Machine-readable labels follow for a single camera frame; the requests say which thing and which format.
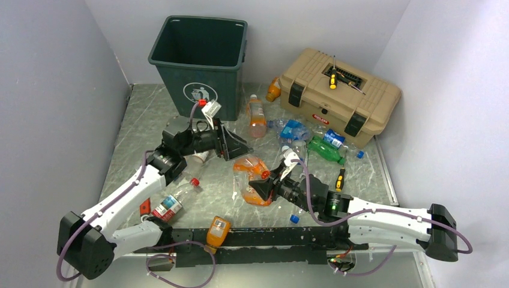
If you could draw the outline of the crushed large orange bottle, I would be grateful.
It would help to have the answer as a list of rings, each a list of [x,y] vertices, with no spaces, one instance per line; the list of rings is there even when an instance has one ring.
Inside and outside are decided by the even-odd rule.
[[[251,154],[237,158],[233,164],[234,189],[250,205],[270,206],[272,200],[261,198],[249,184],[250,181],[266,179],[269,175],[269,169],[260,158]]]

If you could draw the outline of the clear plastic bottle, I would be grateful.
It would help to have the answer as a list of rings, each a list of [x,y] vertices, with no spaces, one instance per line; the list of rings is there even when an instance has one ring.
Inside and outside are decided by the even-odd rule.
[[[289,223],[293,226],[302,226],[304,224],[304,219],[309,213],[306,210],[303,210],[299,207],[294,207],[289,216]]]

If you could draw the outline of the small orange juice bottle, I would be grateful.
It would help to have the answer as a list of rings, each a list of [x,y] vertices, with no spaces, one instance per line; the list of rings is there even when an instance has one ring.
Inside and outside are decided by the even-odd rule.
[[[212,254],[215,254],[222,246],[230,231],[230,227],[230,221],[219,216],[213,218],[206,234],[206,247]]]

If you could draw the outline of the clear bottle red cap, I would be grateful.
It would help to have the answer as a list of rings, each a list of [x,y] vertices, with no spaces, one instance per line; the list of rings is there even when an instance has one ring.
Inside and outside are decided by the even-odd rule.
[[[189,208],[202,191],[200,181],[192,178],[188,183],[180,185],[173,194],[164,198],[151,214],[164,222],[169,222],[183,208]]]

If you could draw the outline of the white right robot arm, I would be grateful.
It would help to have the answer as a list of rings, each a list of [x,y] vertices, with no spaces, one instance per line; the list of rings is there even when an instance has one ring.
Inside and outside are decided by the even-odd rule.
[[[444,205],[433,203],[427,209],[381,205],[330,190],[313,175],[294,181],[282,175],[284,170],[281,165],[248,184],[263,200],[282,197],[319,225],[336,227],[330,234],[336,248],[386,244],[422,251],[443,262],[458,260],[457,222]]]

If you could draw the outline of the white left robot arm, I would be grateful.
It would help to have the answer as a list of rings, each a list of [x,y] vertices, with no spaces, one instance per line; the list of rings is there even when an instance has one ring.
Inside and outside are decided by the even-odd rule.
[[[117,190],[93,207],[65,214],[59,223],[56,275],[62,282],[82,275],[100,276],[119,257],[152,247],[164,252],[171,247],[172,226],[157,216],[120,229],[125,219],[146,199],[164,190],[187,167],[186,156],[214,151],[226,161],[253,152],[246,140],[229,131],[218,118],[206,130],[193,129],[191,120],[171,120],[162,132],[161,144],[142,155],[140,167]]]

